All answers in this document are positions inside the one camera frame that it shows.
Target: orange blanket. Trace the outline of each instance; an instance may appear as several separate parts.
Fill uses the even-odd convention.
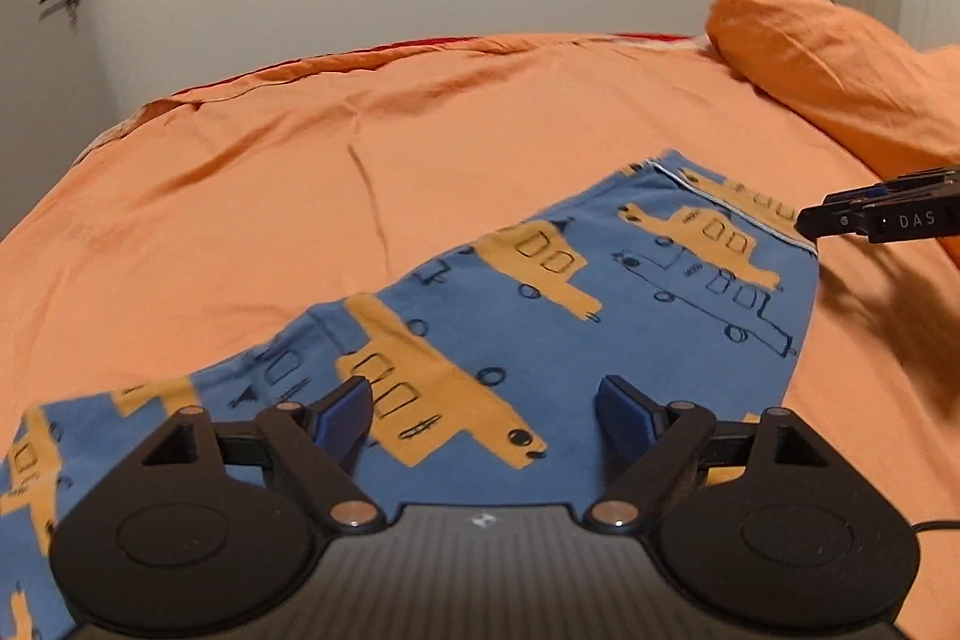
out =
[[[819,23],[797,30],[796,4]],[[822,53],[803,38],[827,22]],[[863,161],[889,173],[898,145],[949,156],[960,138],[960,97],[918,98],[939,90],[924,56],[899,46],[890,67],[875,23],[825,0],[718,0],[707,31],[736,71],[689,44],[517,35],[296,61],[148,105],[0,244],[0,441],[32,400],[209,365],[664,148],[801,206],[874,181]],[[831,73],[845,90],[818,87]],[[960,272],[936,242],[831,239],[821,261],[787,404],[911,521],[960,516]],[[960,636],[957,537],[923,538],[901,614],[916,640]]]

